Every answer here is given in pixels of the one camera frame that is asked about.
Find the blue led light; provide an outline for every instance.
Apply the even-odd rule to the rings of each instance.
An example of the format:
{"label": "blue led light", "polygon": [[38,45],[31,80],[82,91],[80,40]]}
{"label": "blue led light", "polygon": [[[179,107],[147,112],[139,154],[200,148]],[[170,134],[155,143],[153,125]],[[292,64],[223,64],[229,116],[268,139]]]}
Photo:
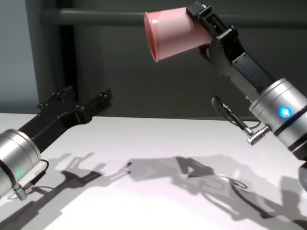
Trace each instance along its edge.
{"label": "blue led light", "polygon": [[288,108],[288,107],[282,107],[279,110],[279,115],[281,117],[287,118],[287,117],[291,116],[291,109]]}

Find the silver cylindrical joint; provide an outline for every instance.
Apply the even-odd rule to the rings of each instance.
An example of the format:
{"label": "silver cylindrical joint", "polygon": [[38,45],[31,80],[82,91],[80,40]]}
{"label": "silver cylindrical joint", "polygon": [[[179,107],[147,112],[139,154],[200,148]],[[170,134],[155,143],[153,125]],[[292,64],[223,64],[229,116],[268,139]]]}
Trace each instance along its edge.
{"label": "silver cylindrical joint", "polygon": [[0,198],[40,162],[40,152],[24,133],[9,129],[0,134]]}
{"label": "silver cylindrical joint", "polygon": [[249,110],[300,160],[307,160],[307,98],[286,79],[268,87]]}

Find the black bracket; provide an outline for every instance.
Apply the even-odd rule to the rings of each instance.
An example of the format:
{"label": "black bracket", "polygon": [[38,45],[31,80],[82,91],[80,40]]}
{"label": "black bracket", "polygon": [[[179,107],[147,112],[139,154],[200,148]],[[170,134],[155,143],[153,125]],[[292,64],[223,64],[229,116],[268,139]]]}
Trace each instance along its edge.
{"label": "black bracket", "polygon": [[70,86],[62,93],[53,93],[46,102],[38,105],[40,113],[19,131],[31,138],[42,152],[69,128],[89,123],[93,116],[110,107],[111,99],[112,93],[108,89],[86,104],[79,105]]}
{"label": "black bracket", "polygon": [[246,96],[255,99],[275,81],[246,53],[238,39],[236,28],[224,24],[211,6],[204,7],[197,1],[187,7],[187,14],[193,20],[197,20],[213,37],[210,44],[199,47],[201,55]]}

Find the dark gray pipe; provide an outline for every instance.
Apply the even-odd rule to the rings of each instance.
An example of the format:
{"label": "dark gray pipe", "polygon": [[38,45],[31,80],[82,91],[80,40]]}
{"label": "dark gray pipe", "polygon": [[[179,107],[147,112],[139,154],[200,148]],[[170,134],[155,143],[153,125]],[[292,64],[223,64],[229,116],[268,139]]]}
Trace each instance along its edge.
{"label": "dark gray pipe", "polygon": [[[79,9],[42,11],[43,24],[56,25],[96,25],[96,26],[143,26],[140,12],[101,12]],[[263,15],[220,14],[223,21],[238,28],[283,28],[307,29],[307,14],[286,17]]]}
{"label": "dark gray pipe", "polygon": [[101,12],[77,9],[42,11],[43,24],[98,25],[98,26],[143,26],[143,13]]}

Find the metal connector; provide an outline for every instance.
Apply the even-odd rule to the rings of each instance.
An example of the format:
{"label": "metal connector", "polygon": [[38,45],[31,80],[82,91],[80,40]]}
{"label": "metal connector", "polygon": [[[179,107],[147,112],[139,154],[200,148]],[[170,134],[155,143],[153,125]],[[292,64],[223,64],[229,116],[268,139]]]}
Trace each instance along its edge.
{"label": "metal connector", "polygon": [[247,139],[250,145],[255,145],[258,141],[260,141],[264,136],[271,131],[271,128],[268,126],[263,127],[261,130],[258,130],[254,133],[250,138]]}
{"label": "metal connector", "polygon": [[25,200],[28,197],[28,194],[25,192],[25,189],[19,183],[14,186],[13,191],[16,193],[17,197],[20,200]]}

